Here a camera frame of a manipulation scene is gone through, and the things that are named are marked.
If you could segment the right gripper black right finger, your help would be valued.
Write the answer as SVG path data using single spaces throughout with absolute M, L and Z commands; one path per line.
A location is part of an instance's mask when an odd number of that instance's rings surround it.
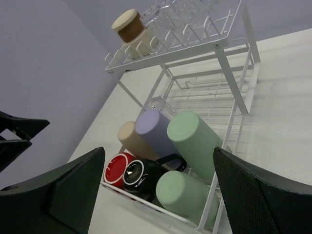
M 310 234 L 312 187 L 215 147 L 214 168 L 234 234 Z

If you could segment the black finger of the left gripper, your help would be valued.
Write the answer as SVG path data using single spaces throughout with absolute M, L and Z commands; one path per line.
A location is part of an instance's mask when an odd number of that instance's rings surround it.
M 0 141 L 0 170 L 3 171 L 20 154 L 28 149 L 32 143 L 28 140 L 1 140 Z
M 0 132 L 8 129 L 23 140 L 31 140 L 49 124 L 46 119 L 21 118 L 0 112 Z

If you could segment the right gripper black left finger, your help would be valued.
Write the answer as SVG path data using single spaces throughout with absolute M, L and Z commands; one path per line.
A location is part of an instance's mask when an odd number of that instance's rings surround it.
M 2 234 L 86 234 L 105 162 L 98 147 L 0 192 Z

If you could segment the red ceramic mug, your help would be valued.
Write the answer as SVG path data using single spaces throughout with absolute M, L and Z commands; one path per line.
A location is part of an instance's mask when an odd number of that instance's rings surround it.
M 123 174 L 127 166 L 137 158 L 127 152 L 112 157 L 104 169 L 103 181 L 124 191 Z

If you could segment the black ceramic mug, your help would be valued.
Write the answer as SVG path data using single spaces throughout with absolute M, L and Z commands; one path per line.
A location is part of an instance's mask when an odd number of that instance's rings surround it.
M 159 179 L 169 171 L 163 165 L 175 160 L 179 162 L 175 170 L 183 172 L 187 167 L 187 162 L 178 154 L 171 154 L 155 161 L 150 159 L 133 160 L 123 174 L 124 190 L 152 202 L 156 196 L 156 185 Z

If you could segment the cream and brown cup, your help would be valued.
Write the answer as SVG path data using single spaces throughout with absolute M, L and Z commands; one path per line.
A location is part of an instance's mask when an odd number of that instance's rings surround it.
M 147 29 L 140 20 L 141 15 L 136 9 L 129 9 L 122 13 L 113 23 L 114 30 L 122 40 L 125 52 L 131 59 L 146 56 L 158 45 L 158 39 Z

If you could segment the clear ribbed glass cup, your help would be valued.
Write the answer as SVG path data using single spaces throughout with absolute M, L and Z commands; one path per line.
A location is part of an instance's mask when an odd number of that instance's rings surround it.
M 183 29 L 187 24 L 214 13 L 223 0 L 156 0 L 156 15 L 169 29 Z

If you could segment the clear faceted glass cup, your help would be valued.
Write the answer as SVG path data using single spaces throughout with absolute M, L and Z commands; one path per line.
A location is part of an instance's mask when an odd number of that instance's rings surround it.
M 169 18 L 168 12 L 170 10 L 170 5 L 155 5 L 146 10 L 140 17 L 140 21 L 146 27 L 171 27 L 172 22 Z

